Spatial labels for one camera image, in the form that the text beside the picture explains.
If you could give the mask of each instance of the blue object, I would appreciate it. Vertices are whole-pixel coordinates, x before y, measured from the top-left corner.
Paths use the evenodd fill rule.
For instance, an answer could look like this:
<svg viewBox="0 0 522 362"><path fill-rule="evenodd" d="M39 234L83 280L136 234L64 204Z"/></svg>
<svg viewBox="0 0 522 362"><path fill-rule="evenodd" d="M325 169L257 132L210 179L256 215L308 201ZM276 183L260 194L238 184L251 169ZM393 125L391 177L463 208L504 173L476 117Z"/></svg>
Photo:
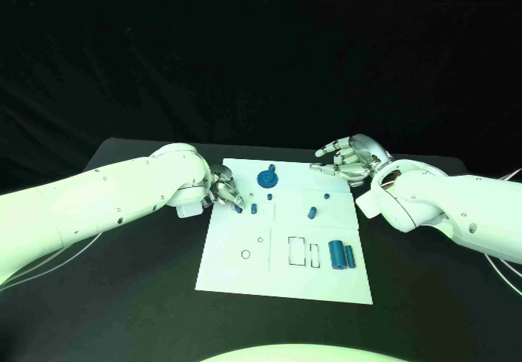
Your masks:
<svg viewBox="0 0 522 362"><path fill-rule="evenodd" d="M318 214L318 208L312 206L311 212L308 213L308 218L313 219L316 217L316 214Z"/></svg>
<svg viewBox="0 0 522 362"><path fill-rule="evenodd" d="M259 185L270 189L277 185L277 181L276 166L272 164L269 170L259 173Z"/></svg>
<svg viewBox="0 0 522 362"><path fill-rule="evenodd" d="M354 259L354 250L351 245L345 247L345 250L347 250L348 267L354 269L357 267L357 260Z"/></svg>
<svg viewBox="0 0 522 362"><path fill-rule="evenodd" d="M331 248L332 268L347 269L348 264L347 264L344 242L341 240L332 240L332 242L329 242L329 248Z"/></svg>

